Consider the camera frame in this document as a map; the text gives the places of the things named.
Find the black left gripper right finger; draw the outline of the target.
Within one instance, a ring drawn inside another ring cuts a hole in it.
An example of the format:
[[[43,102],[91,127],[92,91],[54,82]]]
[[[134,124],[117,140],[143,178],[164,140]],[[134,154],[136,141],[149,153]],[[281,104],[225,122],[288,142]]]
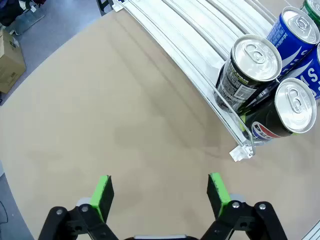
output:
[[[250,206],[232,200],[218,172],[208,175],[207,195],[215,221],[202,240],[229,240],[235,231],[245,232],[250,240],[287,239],[271,203],[260,201]]]

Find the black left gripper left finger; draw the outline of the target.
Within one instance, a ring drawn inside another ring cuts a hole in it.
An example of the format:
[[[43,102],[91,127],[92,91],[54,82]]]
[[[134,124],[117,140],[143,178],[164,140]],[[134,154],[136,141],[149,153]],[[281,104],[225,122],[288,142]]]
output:
[[[92,240],[116,240],[116,235],[107,225],[113,198],[111,176],[101,176],[89,203],[71,210],[62,206],[51,208],[38,238],[76,240],[79,235],[88,235]]]

